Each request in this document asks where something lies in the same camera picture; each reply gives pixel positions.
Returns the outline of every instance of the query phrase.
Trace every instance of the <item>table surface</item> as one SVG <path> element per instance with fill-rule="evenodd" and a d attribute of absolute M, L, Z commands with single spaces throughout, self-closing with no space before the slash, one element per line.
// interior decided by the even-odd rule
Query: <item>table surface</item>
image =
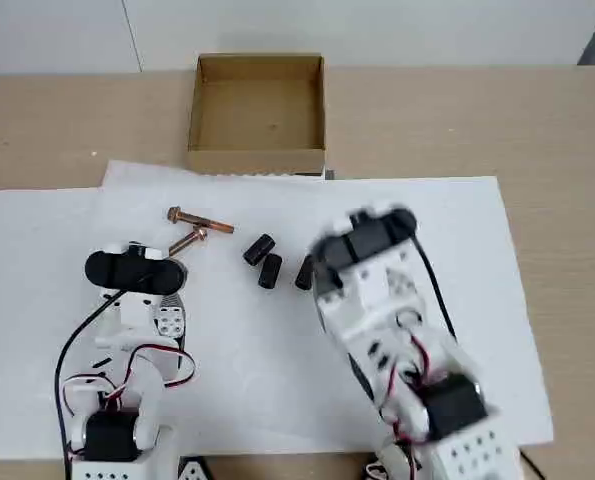
<path fill-rule="evenodd" d="M 0 189 L 100 184 L 107 159 L 181 166 L 192 72 L 0 77 Z M 595 67 L 330 68 L 338 177 L 496 175 L 555 422 L 550 478 L 595 478 Z M 352 479 L 365 455 L 211 458 L 217 479 Z M 58 479 L 0 462 L 0 480 Z"/>

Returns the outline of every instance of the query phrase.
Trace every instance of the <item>white robotic arm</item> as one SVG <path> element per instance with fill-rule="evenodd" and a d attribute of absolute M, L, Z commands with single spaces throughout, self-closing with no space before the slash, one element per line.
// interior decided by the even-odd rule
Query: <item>white robotic arm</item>
<path fill-rule="evenodd" d="M 312 251 L 315 299 L 324 330 L 393 427 L 392 441 L 377 452 L 388 476 L 523 478 L 518 450 L 484 403 L 472 362 L 425 321 L 408 261 L 412 213 L 364 210 L 333 230 Z"/>
<path fill-rule="evenodd" d="M 166 388 L 194 375 L 177 294 L 186 270 L 159 250 L 131 243 L 91 255 L 86 275 L 105 299 L 128 291 L 102 313 L 94 339 L 100 361 L 63 383 L 73 417 L 72 478 L 177 478 L 173 429 L 161 425 L 160 408 Z"/>

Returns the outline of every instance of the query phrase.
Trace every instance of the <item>black rubber spacer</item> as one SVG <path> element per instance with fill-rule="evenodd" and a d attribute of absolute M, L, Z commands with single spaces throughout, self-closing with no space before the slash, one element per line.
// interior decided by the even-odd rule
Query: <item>black rubber spacer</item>
<path fill-rule="evenodd" d="M 260 287 L 267 288 L 268 290 L 275 288 L 281 262 L 282 260 L 279 255 L 269 253 L 266 256 L 264 265 L 261 267 L 261 273 L 259 274 L 259 281 L 257 282 Z"/>
<path fill-rule="evenodd" d="M 244 252 L 244 260 L 246 260 L 246 263 L 254 267 L 268 255 L 274 246 L 275 241 L 272 237 L 264 233 Z"/>
<path fill-rule="evenodd" d="M 295 279 L 295 286 L 301 290 L 310 290 L 313 286 L 313 257 L 306 255 L 301 264 L 297 278 Z"/>

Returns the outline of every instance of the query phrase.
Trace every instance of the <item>cardboard box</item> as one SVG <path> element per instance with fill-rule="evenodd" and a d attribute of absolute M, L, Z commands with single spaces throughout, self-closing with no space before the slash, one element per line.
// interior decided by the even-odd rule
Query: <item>cardboard box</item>
<path fill-rule="evenodd" d="M 324 118 L 321 55 L 200 55 L 188 165 L 209 174 L 319 175 Z"/>

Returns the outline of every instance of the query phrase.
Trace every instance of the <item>bolt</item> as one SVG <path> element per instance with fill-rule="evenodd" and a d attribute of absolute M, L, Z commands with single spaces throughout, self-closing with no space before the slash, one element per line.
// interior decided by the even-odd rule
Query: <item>bolt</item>
<path fill-rule="evenodd" d="M 190 213 L 182 212 L 180 207 L 170 207 L 168 209 L 168 220 L 173 223 L 178 221 L 192 223 L 204 228 L 212 228 L 213 230 L 219 230 L 224 233 L 233 233 L 235 227 L 226 223 L 216 222 L 210 218 L 198 217 L 197 215 L 191 215 Z"/>
<path fill-rule="evenodd" d="M 190 234 L 173 243 L 168 249 L 168 255 L 174 257 L 191 243 L 196 242 L 197 240 L 203 241 L 207 235 L 208 232 L 206 232 L 204 228 L 195 228 Z"/>

